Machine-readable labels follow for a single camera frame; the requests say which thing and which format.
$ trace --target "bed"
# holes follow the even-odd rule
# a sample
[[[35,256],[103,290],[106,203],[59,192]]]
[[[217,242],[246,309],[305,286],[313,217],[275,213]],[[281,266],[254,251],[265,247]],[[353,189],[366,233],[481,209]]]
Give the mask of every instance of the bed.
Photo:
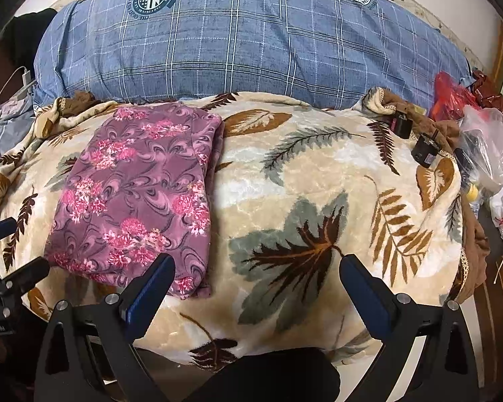
[[[17,218],[16,234],[0,241],[0,276],[44,254],[68,172],[122,107],[72,101],[58,98],[39,112],[27,137],[0,159],[0,219]],[[338,362],[376,352],[339,280],[344,254],[356,254],[394,292],[429,305],[458,297],[477,273],[477,256],[465,253],[475,241],[462,233],[470,211],[461,207],[450,135],[438,134],[443,149],[424,169],[410,154],[415,140],[376,121],[403,107],[415,134],[435,128],[413,104],[382,88],[342,111],[253,92],[186,104],[225,122],[210,198],[212,293],[167,296],[137,346],[210,371],[243,355],[303,346]],[[113,185],[112,177],[101,184]],[[153,201],[163,200],[159,186],[152,183]],[[26,305],[48,319],[64,297],[90,303],[116,291],[85,278],[84,267],[72,270],[53,267]]]
[[[35,69],[35,122],[0,158],[0,218],[18,219],[0,242],[0,276],[43,254],[67,175],[97,128],[124,103],[178,99],[226,125],[212,195],[213,293],[166,297],[137,346],[211,371],[302,346],[334,362],[371,354],[376,343],[336,272],[348,253],[418,303],[469,295],[484,250],[466,250],[483,237],[465,233],[450,135],[439,135],[441,156],[425,172],[411,157],[414,139],[376,121],[405,107],[421,123],[435,75],[460,79],[469,67],[394,3],[80,0],[53,19]],[[71,106],[76,90],[99,104]],[[419,131],[433,131],[427,121]],[[291,263],[249,261],[304,246],[322,249],[317,267],[283,288],[270,286]],[[48,319],[64,297],[90,303],[114,291],[55,267],[24,301]]]

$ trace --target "brown fabric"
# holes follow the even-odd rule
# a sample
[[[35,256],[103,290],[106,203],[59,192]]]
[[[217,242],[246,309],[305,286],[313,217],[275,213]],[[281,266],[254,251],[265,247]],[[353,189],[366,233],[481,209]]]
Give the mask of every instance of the brown fabric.
[[[456,297],[458,303],[464,302],[486,279],[486,257],[490,253],[488,237],[483,227],[471,211],[469,202],[463,194],[460,198],[462,204],[463,233],[462,243],[465,255],[468,258],[469,273],[464,282],[464,287]]]
[[[416,135],[421,133],[433,134],[436,129],[439,130],[436,142],[440,145],[441,149],[449,154],[453,154],[453,151],[457,147],[460,134],[459,126],[456,121],[444,120],[434,122],[427,116],[417,113],[413,104],[404,101],[386,89],[384,89],[382,105],[384,107],[393,105],[398,111],[405,112],[408,118],[413,120],[412,130]],[[463,219],[462,245],[464,247],[465,256],[468,259],[469,272],[467,276],[465,276],[462,263],[459,264],[459,273],[449,297],[462,303],[469,298],[475,291],[475,288],[481,285],[486,279],[485,259],[490,253],[490,246],[488,244],[488,238],[481,224],[475,217],[475,214],[471,211],[464,193],[461,194],[460,200]]]
[[[496,89],[494,83],[478,69],[473,71],[475,83],[472,86],[477,104],[483,108],[499,109],[503,114],[503,95]]]

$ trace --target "black clamp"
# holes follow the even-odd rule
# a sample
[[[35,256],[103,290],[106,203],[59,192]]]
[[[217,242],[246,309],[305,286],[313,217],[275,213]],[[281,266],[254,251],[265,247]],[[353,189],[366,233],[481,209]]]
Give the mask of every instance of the black clamp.
[[[459,305],[417,304],[394,295],[355,255],[344,256],[339,276],[371,337],[382,348],[346,402],[386,402],[406,364],[416,337],[426,335],[419,363],[398,402],[477,402],[475,354]]]
[[[0,222],[0,240],[13,234],[16,220],[10,217]],[[38,257],[0,280],[0,335],[13,334],[19,317],[22,296],[49,273],[48,262]]]
[[[121,295],[97,305],[73,307],[59,301],[43,338],[34,401],[112,402],[89,336],[98,336],[106,360],[129,402],[168,399],[143,367],[132,343],[145,335],[175,276],[175,263],[160,254]]]

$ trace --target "pink floral cloth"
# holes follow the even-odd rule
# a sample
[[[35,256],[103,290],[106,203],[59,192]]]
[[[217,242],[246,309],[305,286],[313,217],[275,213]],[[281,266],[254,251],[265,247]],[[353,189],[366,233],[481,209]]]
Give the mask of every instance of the pink floral cloth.
[[[124,287],[166,252],[176,265],[170,294],[208,296],[208,194],[222,133],[220,116],[180,103],[119,107],[67,178],[46,259]]]

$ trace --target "floral bedsheet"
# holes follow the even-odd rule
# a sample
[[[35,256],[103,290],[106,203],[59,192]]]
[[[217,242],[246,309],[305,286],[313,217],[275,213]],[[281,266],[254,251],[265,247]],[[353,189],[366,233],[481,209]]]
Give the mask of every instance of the floral bedsheet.
[[[346,110],[249,92],[185,102],[225,122],[210,196],[212,294],[167,296],[136,346],[211,371],[303,346],[334,362],[372,352],[376,342],[339,280],[346,254],[393,292],[443,303],[462,255],[459,170],[443,151],[430,169],[419,166],[415,140],[375,120],[372,110],[391,112],[383,97],[373,89]],[[18,219],[16,234],[0,242],[0,276],[43,254],[68,173],[118,109],[99,104],[66,131],[65,118],[55,119],[46,137],[32,134],[0,163],[0,218]],[[48,319],[58,300],[91,303],[110,291],[54,267],[24,301]]]

